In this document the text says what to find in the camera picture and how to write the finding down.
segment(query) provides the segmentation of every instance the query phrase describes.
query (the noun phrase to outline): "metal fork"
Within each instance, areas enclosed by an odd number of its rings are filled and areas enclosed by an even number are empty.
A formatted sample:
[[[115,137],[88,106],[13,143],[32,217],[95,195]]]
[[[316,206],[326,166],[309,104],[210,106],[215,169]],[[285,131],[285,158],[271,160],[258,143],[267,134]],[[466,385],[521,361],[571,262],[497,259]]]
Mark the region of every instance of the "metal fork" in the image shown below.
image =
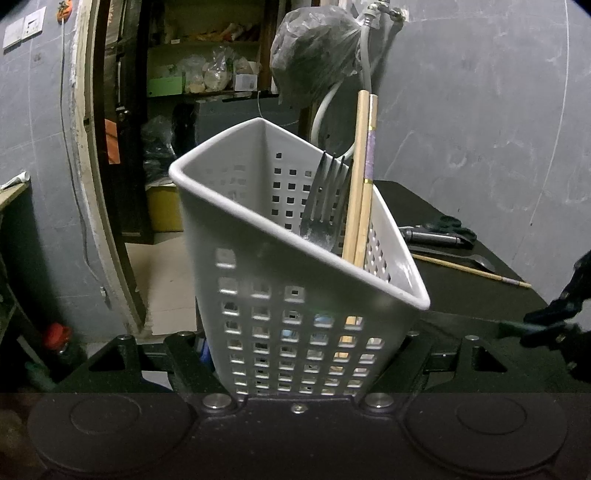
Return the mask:
[[[345,217],[350,184],[351,168],[345,166],[345,158],[339,162],[324,152],[302,214],[300,237],[328,251],[335,247]]]

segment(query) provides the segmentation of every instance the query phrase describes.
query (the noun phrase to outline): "floor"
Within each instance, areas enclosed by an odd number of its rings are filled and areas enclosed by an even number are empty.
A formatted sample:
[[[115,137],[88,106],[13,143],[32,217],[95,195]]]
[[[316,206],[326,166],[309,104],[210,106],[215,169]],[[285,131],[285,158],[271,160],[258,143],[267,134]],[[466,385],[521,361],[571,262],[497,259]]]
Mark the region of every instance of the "floor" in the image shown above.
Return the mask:
[[[154,245],[126,246],[152,334],[195,331],[193,272],[183,233],[157,233]]]

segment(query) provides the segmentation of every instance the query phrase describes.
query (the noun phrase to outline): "red bottle cap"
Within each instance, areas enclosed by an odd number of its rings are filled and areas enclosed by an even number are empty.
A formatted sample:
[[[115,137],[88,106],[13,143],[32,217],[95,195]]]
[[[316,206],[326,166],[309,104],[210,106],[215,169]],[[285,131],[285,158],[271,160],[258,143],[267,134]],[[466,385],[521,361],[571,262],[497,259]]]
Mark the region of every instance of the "red bottle cap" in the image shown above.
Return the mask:
[[[59,323],[52,323],[43,335],[43,345],[49,350],[60,350],[70,340],[72,330]]]

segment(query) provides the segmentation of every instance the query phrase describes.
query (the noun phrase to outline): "round pad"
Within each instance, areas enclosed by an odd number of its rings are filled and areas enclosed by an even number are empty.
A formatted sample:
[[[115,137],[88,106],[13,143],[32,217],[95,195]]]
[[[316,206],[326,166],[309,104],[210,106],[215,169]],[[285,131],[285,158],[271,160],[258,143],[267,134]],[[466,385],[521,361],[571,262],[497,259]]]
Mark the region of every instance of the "round pad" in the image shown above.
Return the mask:
[[[47,394],[31,412],[28,431],[39,455],[90,475],[133,471],[157,462],[192,423],[175,393]]]
[[[567,433],[547,394],[421,394],[404,424],[427,453],[464,471],[521,472],[550,459]]]

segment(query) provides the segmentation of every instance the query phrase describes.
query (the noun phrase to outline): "yellow box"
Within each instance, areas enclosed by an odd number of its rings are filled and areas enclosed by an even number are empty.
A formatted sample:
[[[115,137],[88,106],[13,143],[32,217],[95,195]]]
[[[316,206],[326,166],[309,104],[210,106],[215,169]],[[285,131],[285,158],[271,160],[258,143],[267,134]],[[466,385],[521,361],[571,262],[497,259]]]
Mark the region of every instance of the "yellow box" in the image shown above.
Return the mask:
[[[182,232],[183,221],[176,185],[150,187],[146,195],[154,232]]]

